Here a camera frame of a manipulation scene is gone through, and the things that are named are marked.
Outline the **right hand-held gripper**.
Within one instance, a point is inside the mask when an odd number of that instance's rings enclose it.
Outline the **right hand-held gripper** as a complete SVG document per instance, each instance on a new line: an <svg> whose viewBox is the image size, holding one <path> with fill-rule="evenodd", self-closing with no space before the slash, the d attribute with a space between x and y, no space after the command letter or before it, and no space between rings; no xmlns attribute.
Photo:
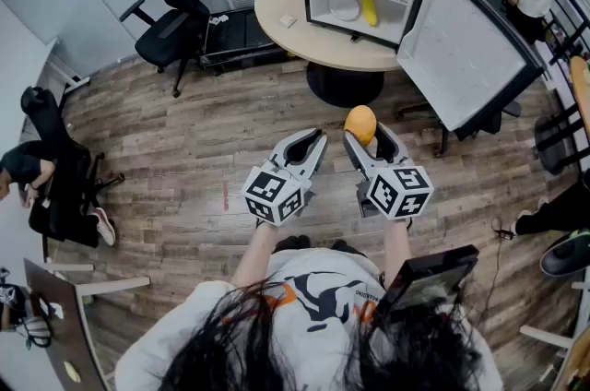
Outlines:
<svg viewBox="0 0 590 391"><path fill-rule="evenodd" d="M385 124L375 130L378 159L408 159L407 147ZM356 171L364 181L357 185L357 200L363 218L379 214L389 220L419 216L434 192L434 186L422 166L385 162L374 166L374 159L360 140L345 130L343 145Z"/></svg>

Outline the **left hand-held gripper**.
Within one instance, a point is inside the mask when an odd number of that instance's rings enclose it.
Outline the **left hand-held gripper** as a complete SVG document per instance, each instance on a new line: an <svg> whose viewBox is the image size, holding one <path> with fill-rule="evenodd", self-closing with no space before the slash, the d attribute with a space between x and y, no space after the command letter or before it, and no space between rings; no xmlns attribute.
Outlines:
<svg viewBox="0 0 590 391"><path fill-rule="evenodd" d="M277 227L298 217L315 196L312 177L326 150L327 134L304 129L280 140L271 156L254 166L241 194L251 214Z"/></svg>

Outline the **small black-framed fridge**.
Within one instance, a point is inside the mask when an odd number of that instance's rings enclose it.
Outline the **small black-framed fridge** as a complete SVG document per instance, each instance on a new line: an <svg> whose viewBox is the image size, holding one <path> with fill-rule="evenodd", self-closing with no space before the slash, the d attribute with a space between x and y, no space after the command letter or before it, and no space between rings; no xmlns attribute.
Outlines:
<svg viewBox="0 0 590 391"><path fill-rule="evenodd" d="M360 13L335 18L328 0L305 0L307 20L388 46L438 115L457 136L469 136L512 102L543 65L486 0L374 0L378 26Z"/></svg>

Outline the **person's left forearm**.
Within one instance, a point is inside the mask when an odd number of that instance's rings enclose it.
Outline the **person's left forearm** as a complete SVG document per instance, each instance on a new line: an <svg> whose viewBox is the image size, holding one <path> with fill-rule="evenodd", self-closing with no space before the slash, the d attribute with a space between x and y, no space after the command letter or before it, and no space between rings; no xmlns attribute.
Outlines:
<svg viewBox="0 0 590 391"><path fill-rule="evenodd" d="M270 256L277 245L278 227L259 224L237 266L230 283L236 288L250 287L267 278Z"/></svg>

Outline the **person's right forearm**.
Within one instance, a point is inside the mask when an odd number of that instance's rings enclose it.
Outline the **person's right forearm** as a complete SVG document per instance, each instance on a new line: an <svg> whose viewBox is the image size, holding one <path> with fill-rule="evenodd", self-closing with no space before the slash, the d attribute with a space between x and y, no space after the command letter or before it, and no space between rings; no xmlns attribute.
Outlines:
<svg viewBox="0 0 590 391"><path fill-rule="evenodd" d="M405 261L412 257L407 235L407 224L403 219L387 219L384 222L383 248L383 284L388 289Z"/></svg>

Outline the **person's legs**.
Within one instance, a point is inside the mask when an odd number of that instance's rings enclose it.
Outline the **person's legs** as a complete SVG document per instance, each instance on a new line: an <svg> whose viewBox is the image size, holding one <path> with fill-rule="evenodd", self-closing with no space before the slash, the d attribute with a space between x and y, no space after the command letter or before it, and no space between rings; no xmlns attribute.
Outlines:
<svg viewBox="0 0 590 391"><path fill-rule="evenodd" d="M273 253L276 254L287 250L301 250L313 248L311 239L307 235L289 236L277 243ZM342 239L336 240L331 246L331 250L364 256L364 253L353 248Z"/></svg>

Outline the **round beige table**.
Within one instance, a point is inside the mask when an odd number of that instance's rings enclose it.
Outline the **round beige table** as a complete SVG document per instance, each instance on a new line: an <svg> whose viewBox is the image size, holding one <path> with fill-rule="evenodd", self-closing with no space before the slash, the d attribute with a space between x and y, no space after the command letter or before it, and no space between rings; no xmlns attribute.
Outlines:
<svg viewBox="0 0 590 391"><path fill-rule="evenodd" d="M270 39L308 62L308 85L328 104L366 105L380 95L384 74L401 68L391 48L308 22L304 0L254 0L254 10ZM279 23L285 14L297 19L289 29Z"/></svg>

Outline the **person's white printed shirt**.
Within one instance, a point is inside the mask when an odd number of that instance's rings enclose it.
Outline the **person's white printed shirt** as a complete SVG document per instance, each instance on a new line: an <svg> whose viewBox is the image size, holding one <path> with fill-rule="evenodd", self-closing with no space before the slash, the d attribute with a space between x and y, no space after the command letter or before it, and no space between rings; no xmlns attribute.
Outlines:
<svg viewBox="0 0 590 391"><path fill-rule="evenodd" d="M199 284L119 360L117 391L502 391L457 305L379 314L367 258L327 248L270 257L266 279Z"/></svg>

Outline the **black treadmill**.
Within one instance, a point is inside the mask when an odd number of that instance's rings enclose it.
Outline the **black treadmill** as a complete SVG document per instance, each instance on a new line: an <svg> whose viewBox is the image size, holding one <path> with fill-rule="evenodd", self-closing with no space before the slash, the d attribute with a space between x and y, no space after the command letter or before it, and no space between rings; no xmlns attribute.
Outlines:
<svg viewBox="0 0 590 391"><path fill-rule="evenodd" d="M217 74L240 64L257 65L282 60L287 51L262 30L253 8L241 8L212 14L198 64Z"/></svg>

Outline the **white plate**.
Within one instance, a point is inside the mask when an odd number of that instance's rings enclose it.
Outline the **white plate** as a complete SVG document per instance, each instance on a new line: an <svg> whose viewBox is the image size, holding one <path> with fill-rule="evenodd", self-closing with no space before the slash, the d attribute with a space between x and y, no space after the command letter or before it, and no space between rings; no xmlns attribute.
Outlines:
<svg viewBox="0 0 590 391"><path fill-rule="evenodd" d="M330 13L341 21L355 20L360 13L360 6L356 0L328 0Z"/></svg>

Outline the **black shelf rack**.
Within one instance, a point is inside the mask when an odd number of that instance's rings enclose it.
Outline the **black shelf rack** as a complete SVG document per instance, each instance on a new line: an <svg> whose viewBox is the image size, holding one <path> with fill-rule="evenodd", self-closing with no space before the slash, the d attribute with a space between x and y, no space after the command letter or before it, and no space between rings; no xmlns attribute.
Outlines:
<svg viewBox="0 0 590 391"><path fill-rule="evenodd" d="M590 67L590 0L552 0L544 22L551 65L580 56Z"/></svg>

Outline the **brown desk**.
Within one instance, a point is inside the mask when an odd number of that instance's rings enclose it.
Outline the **brown desk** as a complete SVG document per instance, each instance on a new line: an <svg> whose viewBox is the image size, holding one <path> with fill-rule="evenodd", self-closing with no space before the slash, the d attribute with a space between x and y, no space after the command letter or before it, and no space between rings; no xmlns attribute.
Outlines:
<svg viewBox="0 0 590 391"><path fill-rule="evenodd" d="M60 266L24 260L31 305L51 332L46 353L64 391L112 391L90 335L83 300L150 284L148 277L74 284L56 275L58 271L92 269L92 265Z"/></svg>

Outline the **white desk frame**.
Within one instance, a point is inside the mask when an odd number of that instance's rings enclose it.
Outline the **white desk frame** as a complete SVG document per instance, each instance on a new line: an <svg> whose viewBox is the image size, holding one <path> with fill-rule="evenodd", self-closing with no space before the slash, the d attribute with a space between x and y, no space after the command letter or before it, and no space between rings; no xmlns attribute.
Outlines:
<svg viewBox="0 0 590 391"><path fill-rule="evenodd" d="M90 83L90 77L70 77L64 70L52 61L48 61L47 65L64 81L64 94L68 95L71 92L80 89Z"/></svg>

